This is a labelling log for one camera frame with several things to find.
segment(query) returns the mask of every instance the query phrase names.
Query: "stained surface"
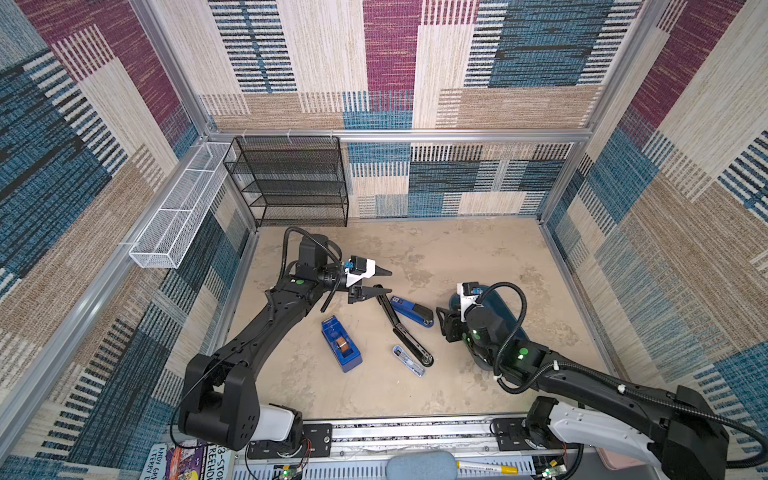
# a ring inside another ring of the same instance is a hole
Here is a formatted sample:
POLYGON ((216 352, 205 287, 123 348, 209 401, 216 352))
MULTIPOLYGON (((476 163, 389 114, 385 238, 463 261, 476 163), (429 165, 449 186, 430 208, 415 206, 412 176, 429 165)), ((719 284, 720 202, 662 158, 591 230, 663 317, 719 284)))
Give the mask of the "stained surface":
MULTIPOLYGON (((263 291, 280 268, 281 227, 262 230, 235 320, 234 337, 266 304, 263 291)), ((434 309, 447 306, 456 283, 512 281, 525 291, 524 328, 531 339, 593 368, 603 369, 536 221, 521 218, 361 222, 347 228, 312 228, 336 241, 344 256, 370 257, 393 272, 380 282, 393 293, 434 309)), ((289 249, 297 255, 299 237, 289 249)), ((519 311, 511 291, 499 292, 519 311)), ((319 306, 283 338, 261 370, 261 403, 301 410, 305 418, 525 411, 536 392, 510 396, 481 371, 461 342, 447 343, 439 325, 427 329, 401 316, 413 336, 435 356, 424 378, 392 354, 398 339, 375 300, 348 305, 337 294, 325 313, 319 306), (362 353, 362 364, 343 373, 320 332, 336 315, 362 353)))

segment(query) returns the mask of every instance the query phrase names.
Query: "robotic arm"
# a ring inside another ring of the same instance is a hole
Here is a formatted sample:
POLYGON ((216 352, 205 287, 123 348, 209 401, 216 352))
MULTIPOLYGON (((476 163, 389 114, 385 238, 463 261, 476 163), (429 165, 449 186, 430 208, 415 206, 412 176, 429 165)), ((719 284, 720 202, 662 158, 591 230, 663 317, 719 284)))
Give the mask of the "robotic arm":
MULTIPOLYGON (((262 414, 255 386, 261 367, 280 340, 310 312, 320 297, 330 291, 321 309, 325 312, 338 290, 347 292, 348 303, 391 292, 361 283, 363 278, 388 276, 392 272, 377 266, 374 260, 353 256, 349 262, 342 262, 340 257, 341 249, 328 237, 297 227, 286 229, 280 278, 265 292, 266 306, 228 344, 211 356, 198 354, 187 364, 185 394, 179 405, 182 433, 233 450, 243 448, 251 440, 262 414), (303 235, 294 274, 289 273, 294 262, 286 268, 291 232, 303 235), (329 248, 336 250, 338 256, 329 248), (214 390, 221 386, 223 392, 214 390)), ((287 449, 298 448, 300 427, 298 415, 286 434, 287 449)))
POLYGON ((515 284, 500 282, 483 290, 477 283, 463 283, 458 289, 461 308, 438 308, 442 334, 449 342, 462 340, 475 362, 493 370, 506 392, 541 390, 598 410, 538 397, 520 432, 533 444, 556 440, 602 447, 661 467, 671 480, 722 480, 726 468, 748 468, 768 460, 763 435, 715 415, 699 392, 678 386, 672 393, 605 375, 518 334, 527 303, 515 284), (501 286, 512 288, 521 298, 521 312, 511 330, 492 307, 484 305, 501 286), (727 462, 729 435, 724 426, 752 436, 762 451, 727 462))

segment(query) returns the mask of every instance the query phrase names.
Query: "patchwork fabric wall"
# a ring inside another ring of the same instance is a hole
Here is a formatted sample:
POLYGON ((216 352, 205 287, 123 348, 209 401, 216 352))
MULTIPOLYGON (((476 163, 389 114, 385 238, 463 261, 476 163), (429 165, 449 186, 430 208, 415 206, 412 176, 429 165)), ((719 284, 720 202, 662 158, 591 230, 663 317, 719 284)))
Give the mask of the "patchwork fabric wall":
POLYGON ((349 216, 538 213, 571 144, 342 145, 349 216))
POLYGON ((0 478, 137 478, 167 432, 187 362, 213 339, 248 233, 225 185, 180 268, 134 266, 0 478))
POLYGON ((0 0, 0 402, 197 136, 127 0, 0 0))
POLYGON ((765 65, 768 2, 673 0, 548 228, 621 375, 768 432, 765 65))
POLYGON ((641 0, 157 0, 225 131, 583 127, 641 0))

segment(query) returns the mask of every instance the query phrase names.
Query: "white mesh basket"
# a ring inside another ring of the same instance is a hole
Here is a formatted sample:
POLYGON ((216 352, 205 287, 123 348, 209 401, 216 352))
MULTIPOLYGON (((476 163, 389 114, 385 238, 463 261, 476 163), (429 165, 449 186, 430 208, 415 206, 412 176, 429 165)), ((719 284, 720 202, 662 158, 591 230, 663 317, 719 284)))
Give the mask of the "white mesh basket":
POLYGON ((141 268, 178 268, 234 161, 230 144, 207 142, 190 161, 131 248, 141 268))

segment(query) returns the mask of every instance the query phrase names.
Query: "wire basket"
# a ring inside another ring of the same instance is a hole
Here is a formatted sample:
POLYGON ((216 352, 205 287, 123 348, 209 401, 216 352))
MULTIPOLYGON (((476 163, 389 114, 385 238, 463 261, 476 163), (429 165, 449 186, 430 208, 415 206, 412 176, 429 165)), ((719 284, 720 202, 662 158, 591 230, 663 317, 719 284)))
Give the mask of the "wire basket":
POLYGON ((230 144, 208 142, 176 180, 129 255, 141 268, 178 268, 227 177, 230 144))
POLYGON ((337 137, 236 137, 224 166, 258 226, 346 227, 349 195, 337 137))

